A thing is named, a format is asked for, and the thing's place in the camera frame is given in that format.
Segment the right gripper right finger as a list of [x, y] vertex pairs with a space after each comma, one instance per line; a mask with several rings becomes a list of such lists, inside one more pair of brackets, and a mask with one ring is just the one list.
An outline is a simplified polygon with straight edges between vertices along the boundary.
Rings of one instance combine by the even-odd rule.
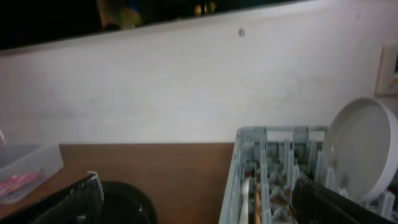
[[296, 181], [290, 210], [298, 224], [394, 224], [310, 179]]

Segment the grey dishwasher rack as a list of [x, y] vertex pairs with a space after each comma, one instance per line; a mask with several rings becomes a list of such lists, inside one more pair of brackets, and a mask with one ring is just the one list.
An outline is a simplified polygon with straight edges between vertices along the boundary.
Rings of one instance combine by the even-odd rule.
[[[220, 223], [255, 223], [256, 183], [260, 189], [261, 223], [297, 223], [290, 206], [298, 179], [310, 179], [332, 190], [335, 171], [323, 169], [323, 143], [327, 132], [326, 127], [318, 126], [239, 129]], [[334, 192], [349, 199], [345, 189]], [[357, 204], [397, 222], [395, 192], [386, 189], [376, 199]]]

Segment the grey round plate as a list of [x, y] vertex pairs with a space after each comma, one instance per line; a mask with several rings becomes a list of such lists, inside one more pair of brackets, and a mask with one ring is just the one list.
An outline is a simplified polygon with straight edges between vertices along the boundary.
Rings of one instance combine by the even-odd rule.
[[335, 171], [332, 190], [345, 189], [357, 203], [370, 202], [397, 172], [397, 117], [379, 100], [354, 100], [333, 120], [323, 152], [323, 169]]

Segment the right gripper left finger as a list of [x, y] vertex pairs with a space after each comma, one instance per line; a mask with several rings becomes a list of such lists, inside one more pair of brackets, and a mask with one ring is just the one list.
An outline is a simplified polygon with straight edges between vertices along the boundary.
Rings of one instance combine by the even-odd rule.
[[96, 223], [104, 193], [96, 172], [1, 219], [1, 224]]

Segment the wooden chopstick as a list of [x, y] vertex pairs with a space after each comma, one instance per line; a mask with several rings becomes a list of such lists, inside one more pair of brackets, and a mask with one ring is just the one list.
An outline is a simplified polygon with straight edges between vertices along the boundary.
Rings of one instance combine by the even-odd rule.
[[255, 211], [254, 211], [255, 224], [261, 224], [261, 199], [260, 199], [260, 189], [258, 183], [256, 183], [255, 185], [254, 199], [255, 199]]

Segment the red snack wrapper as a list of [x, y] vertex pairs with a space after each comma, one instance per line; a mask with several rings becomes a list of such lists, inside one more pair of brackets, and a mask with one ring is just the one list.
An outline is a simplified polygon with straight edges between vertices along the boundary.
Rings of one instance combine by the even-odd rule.
[[5, 196], [14, 192], [28, 184], [32, 184], [40, 179], [43, 170], [19, 175], [13, 175], [6, 179], [1, 179], [1, 196]]

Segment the clear plastic bin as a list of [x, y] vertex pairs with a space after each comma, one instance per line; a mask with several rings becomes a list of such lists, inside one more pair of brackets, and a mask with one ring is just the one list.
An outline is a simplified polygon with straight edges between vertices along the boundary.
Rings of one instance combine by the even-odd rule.
[[22, 200], [63, 167], [58, 144], [8, 144], [1, 135], [1, 179], [43, 170], [36, 182], [1, 196], [1, 203], [12, 204]]

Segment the white wall control panel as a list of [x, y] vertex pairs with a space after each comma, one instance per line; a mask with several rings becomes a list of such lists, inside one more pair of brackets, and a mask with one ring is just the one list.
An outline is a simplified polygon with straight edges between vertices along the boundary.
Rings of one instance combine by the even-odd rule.
[[397, 44], [383, 47], [377, 77], [376, 95], [397, 95]]

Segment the round black serving tray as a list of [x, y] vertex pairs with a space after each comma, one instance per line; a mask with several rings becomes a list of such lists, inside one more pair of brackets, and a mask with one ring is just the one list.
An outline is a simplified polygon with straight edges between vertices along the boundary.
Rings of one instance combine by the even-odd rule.
[[99, 224], [158, 224], [150, 198], [137, 187], [115, 181], [101, 182], [104, 204]]

